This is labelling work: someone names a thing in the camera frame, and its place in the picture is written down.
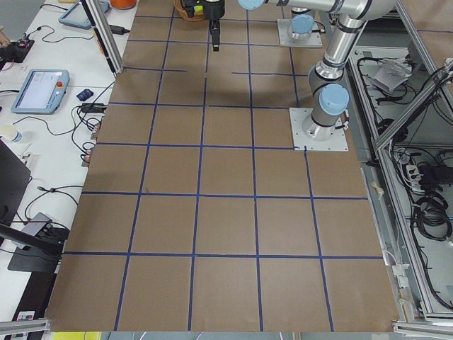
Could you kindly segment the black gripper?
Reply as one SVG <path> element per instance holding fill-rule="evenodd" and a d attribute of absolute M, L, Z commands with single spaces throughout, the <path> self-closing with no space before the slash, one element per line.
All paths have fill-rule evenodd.
<path fill-rule="evenodd" d="M 219 52 L 220 48 L 220 19 L 225 14 L 225 0 L 202 0 L 203 15 L 210 20 L 210 36 L 212 49 Z"/>

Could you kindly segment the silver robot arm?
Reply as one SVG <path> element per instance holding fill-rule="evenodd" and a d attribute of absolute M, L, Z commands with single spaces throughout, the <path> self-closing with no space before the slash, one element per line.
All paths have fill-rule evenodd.
<path fill-rule="evenodd" d="M 395 1 L 270 1 L 276 6 L 301 7 L 338 13 L 333 34 L 323 59 L 309 72 L 309 85 L 314 98 L 311 115 L 305 118 L 304 134 L 315 141 L 326 141 L 333 135 L 336 122 L 348 107 L 350 95 L 338 81 L 352 49 L 368 21 L 381 18 L 392 10 Z"/>
<path fill-rule="evenodd" d="M 310 8 L 292 6 L 288 36 L 295 40 L 308 39 L 315 24 L 315 13 L 316 11 Z"/>

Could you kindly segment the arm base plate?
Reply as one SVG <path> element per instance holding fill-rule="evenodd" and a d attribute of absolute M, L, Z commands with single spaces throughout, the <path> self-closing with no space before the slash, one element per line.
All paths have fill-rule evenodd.
<path fill-rule="evenodd" d="M 292 19 L 279 19 L 277 28 L 280 46 L 321 48 L 323 43 L 319 25 L 311 20 L 309 23 L 313 23 L 311 30 L 307 29 L 306 24 L 302 25 L 302 29 L 298 29 L 297 25 L 292 23 Z"/>
<path fill-rule="evenodd" d="M 339 118 L 334 126 L 324 128 L 312 120 L 311 112 L 311 108 L 289 109 L 293 148 L 302 152 L 348 152 L 348 121 Z"/>

